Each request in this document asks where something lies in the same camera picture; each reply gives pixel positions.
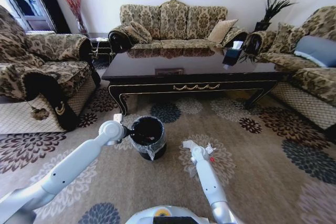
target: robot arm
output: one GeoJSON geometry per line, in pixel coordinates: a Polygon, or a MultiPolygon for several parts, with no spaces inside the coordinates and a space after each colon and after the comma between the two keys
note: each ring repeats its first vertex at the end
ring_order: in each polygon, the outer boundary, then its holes
{"type": "Polygon", "coordinates": [[[196,165],[203,192],[211,206],[213,216],[218,224],[236,223],[227,204],[227,199],[222,185],[208,161],[209,155],[204,147],[191,144],[191,160],[196,165]]]}
{"type": "Polygon", "coordinates": [[[0,223],[22,223],[36,215],[34,209],[49,203],[63,188],[69,185],[100,154],[104,145],[121,143],[129,132],[116,121],[107,121],[99,129],[99,135],[78,146],[37,183],[17,189],[0,200],[0,223]]]}

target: armchair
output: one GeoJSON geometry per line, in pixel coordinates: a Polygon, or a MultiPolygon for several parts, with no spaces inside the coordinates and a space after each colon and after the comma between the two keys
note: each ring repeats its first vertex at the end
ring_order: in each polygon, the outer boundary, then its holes
{"type": "MultiPolygon", "coordinates": [[[[325,6],[316,10],[300,28],[307,35],[336,41],[335,24],[336,6],[325,6]]],[[[252,33],[246,40],[245,52],[293,71],[293,76],[279,83],[271,93],[320,128],[335,134],[336,68],[321,68],[315,62],[296,56],[293,52],[269,52],[277,34],[277,31],[252,33]]]]}
{"type": "Polygon", "coordinates": [[[83,35],[25,34],[0,6],[0,134],[73,130],[100,83],[83,35]]]}

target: table leg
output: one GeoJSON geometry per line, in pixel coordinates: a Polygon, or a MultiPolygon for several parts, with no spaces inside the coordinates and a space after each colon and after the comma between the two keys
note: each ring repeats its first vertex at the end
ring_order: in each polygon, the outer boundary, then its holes
{"type": "Polygon", "coordinates": [[[118,89],[113,88],[113,87],[109,87],[109,91],[110,91],[110,95],[112,96],[112,98],[115,100],[115,102],[119,106],[120,112],[122,113],[122,115],[126,116],[128,108],[127,108],[127,104],[124,98],[122,97],[122,93],[120,93],[118,89]]]}
{"type": "Polygon", "coordinates": [[[271,91],[278,82],[272,82],[270,85],[263,87],[262,89],[257,90],[251,97],[245,102],[245,108],[250,109],[254,104],[264,97],[269,91],[271,91]]]}

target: vase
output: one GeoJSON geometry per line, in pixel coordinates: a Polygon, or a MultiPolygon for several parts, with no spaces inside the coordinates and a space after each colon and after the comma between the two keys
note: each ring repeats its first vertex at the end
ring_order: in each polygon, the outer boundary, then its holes
{"type": "Polygon", "coordinates": [[[77,20],[77,26],[78,26],[79,33],[87,36],[88,35],[88,31],[86,30],[86,27],[85,27],[85,25],[83,23],[82,16],[78,15],[76,17],[76,20],[77,20]]]}
{"type": "Polygon", "coordinates": [[[254,31],[266,31],[270,24],[270,22],[257,22],[254,31]]]}

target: potted plant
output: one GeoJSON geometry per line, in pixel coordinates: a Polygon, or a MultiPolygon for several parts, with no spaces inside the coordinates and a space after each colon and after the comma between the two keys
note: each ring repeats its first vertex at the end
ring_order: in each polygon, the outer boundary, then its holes
{"type": "Polygon", "coordinates": [[[265,16],[260,22],[257,22],[255,31],[265,31],[271,24],[270,20],[275,15],[277,15],[285,7],[293,4],[296,3],[291,2],[291,0],[273,0],[272,2],[271,0],[267,0],[265,16]]]}

